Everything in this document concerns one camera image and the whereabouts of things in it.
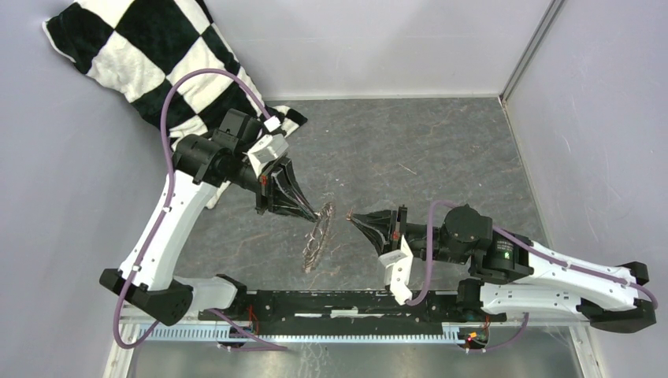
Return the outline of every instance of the gray mat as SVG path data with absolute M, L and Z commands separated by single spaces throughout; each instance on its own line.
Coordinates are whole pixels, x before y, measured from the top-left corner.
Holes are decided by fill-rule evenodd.
M 305 235 L 313 224 L 254 211 L 254 195 L 230 187 L 204 210 L 176 274 L 217 273 L 249 288 L 353 290 L 382 288 L 371 243 L 346 219 L 408 206 L 411 223 L 426 223 L 435 199 L 468 202 L 497 224 L 539 241 L 543 232 L 513 137 L 494 98 L 417 98 L 289 102 L 310 118 L 288 138 L 288 156 L 314 208 L 336 203 L 330 240 L 310 273 L 302 271 Z M 447 211 L 437 212 L 436 224 Z M 415 261 L 412 287 L 423 282 Z M 465 267 L 436 264 L 432 287 L 453 289 Z

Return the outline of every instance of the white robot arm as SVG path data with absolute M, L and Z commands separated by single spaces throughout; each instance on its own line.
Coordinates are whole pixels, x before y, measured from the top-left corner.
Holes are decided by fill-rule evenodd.
M 385 283 L 398 304 L 412 298 L 406 286 L 412 257 L 426 258 L 427 226 L 409 224 L 407 208 L 351 214 L 350 220 L 377 248 Z M 459 300 L 489 315 L 576 318 L 611 332 L 636 332 L 656 322 L 652 302 L 640 297 L 647 266 L 604 266 L 572 258 L 522 238 L 529 250 L 494 231 L 492 219 L 468 206 L 451 210 L 434 228 L 432 258 L 464 264 L 479 280 L 460 282 Z

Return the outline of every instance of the small object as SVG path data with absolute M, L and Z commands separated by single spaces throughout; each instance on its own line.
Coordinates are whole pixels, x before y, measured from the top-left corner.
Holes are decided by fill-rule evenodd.
M 313 231 L 310 234 L 307 234 L 306 237 L 308 241 L 302 251 L 304 255 L 304 264 L 302 270 L 304 273 L 310 272 L 315 268 L 318 258 L 320 257 L 321 252 L 325 248 L 327 243 L 327 238 L 329 236 L 329 227 L 332 223 L 332 218 L 336 212 L 334 202 L 326 202 L 320 212 L 318 212 L 318 217 L 315 222 Z
M 415 176 L 418 175 L 415 171 L 413 171 L 412 169 L 409 169 L 409 168 L 406 167 L 405 165 L 403 165 L 403 164 L 401 164 L 401 163 L 399 163 L 399 165 L 401 165 L 401 167 L 404 168 L 406 171 L 413 173 Z

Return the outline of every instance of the metal corner post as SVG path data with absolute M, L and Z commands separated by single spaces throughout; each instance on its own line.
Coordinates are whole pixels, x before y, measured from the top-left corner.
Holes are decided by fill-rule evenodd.
M 499 95 L 499 100 L 501 101 L 501 103 L 505 103 L 506 101 L 508 101 L 508 98 L 512 95 L 514 89 L 518 85 L 520 78 L 524 74 L 524 71 L 529 66 L 531 60 L 533 59 L 533 55 L 539 49 L 540 44 L 543 42 L 545 35 L 550 30 L 550 27 L 554 23 L 555 19 L 557 18 L 557 15 L 559 14 L 559 11 L 561 10 L 565 2 L 566 0 L 551 0 L 550 5 L 548 6 L 547 10 L 545 11 L 545 14 L 543 15 L 543 18 L 540 20 L 540 23 L 538 24 L 538 27 L 533 32 L 533 35 L 529 40 L 529 44 L 526 46 L 524 53 L 522 53 L 522 56 L 518 61 L 518 64 L 515 66 L 515 70 L 510 75 L 510 78 L 506 83 L 506 86 L 503 88 L 503 91 L 501 91 L 501 94 Z

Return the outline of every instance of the checkered pillow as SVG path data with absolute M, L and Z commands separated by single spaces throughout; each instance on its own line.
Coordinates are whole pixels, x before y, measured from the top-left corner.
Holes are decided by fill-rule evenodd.
M 203 0 L 79 0 L 44 23 L 58 53 L 81 73 L 123 93 L 141 117 L 159 127 L 172 85 L 196 69 L 224 69 L 262 99 Z M 169 136 L 218 127 L 229 109 L 262 118 L 260 109 L 225 76 L 196 76 L 179 87 L 168 113 Z M 267 108 L 285 135 L 306 123 L 287 106 Z

